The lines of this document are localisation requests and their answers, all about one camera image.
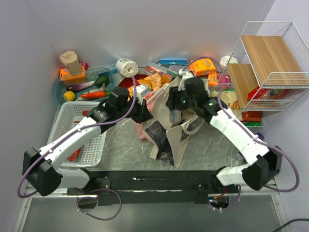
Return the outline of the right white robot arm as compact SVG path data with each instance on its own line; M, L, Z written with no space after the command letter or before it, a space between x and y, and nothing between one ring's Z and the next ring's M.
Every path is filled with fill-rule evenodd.
M282 154L268 148L234 116L218 97L210 97L198 77L182 80L169 87L166 106L170 111L191 109L205 122L220 131L243 155L245 165L223 167L216 178L223 186L247 185L259 191L281 168Z

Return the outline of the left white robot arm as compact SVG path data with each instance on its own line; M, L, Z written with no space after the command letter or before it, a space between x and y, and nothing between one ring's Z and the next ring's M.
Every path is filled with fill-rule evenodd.
M142 123L153 116L147 109L143 94L148 87L138 85L133 88L133 96L128 89L116 87L108 99L101 101L72 129L50 144L33 147L24 152L22 179L27 180L36 193L48 196L58 187L84 188L90 181L89 174L82 170L62 170L61 165L79 148L90 140L102 135L124 118Z

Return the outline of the beige canvas tote bag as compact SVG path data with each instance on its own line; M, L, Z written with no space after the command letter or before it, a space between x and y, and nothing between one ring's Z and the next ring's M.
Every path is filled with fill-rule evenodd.
M170 84L165 84L153 101L147 101L148 104L153 103L153 118L142 124L142 132L154 144L150 157L176 168L182 162L190 135L196 133L204 123L204 119L191 109L182 111L180 125L170 122L169 109L166 107L169 88L178 86L179 82L176 78Z

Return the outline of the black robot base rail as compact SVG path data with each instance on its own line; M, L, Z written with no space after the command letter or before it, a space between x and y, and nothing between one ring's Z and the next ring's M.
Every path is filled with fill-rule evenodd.
M239 188L223 186L216 171L89 171L84 188L69 188L69 196L98 198L100 206L119 202L208 204L212 194L234 194Z

